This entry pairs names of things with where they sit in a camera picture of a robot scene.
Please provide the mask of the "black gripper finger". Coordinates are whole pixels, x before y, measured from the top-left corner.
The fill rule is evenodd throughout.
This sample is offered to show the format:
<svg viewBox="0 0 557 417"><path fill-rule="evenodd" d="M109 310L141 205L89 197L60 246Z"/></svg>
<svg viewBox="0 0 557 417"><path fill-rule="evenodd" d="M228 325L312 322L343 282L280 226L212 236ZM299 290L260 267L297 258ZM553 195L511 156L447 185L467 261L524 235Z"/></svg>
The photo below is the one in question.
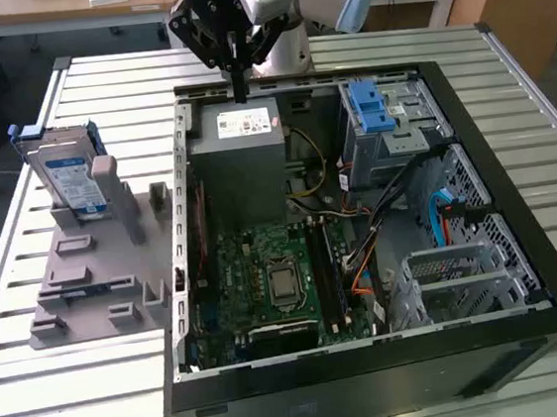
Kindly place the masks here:
<svg viewBox="0 0 557 417"><path fill-rule="evenodd" d="M211 69L219 68L224 78L232 84L237 103L243 102L241 73L233 55L230 32L215 18L212 22L202 18L193 19L187 0L179 1L171 9L168 26L172 33Z"/></svg>
<svg viewBox="0 0 557 417"><path fill-rule="evenodd" d="M289 15L280 15L261 25L257 32L247 35L247 31L236 33L236 55L239 65L241 101L247 101L249 80L254 64L260 65L269 56L279 36L287 28Z"/></svg>

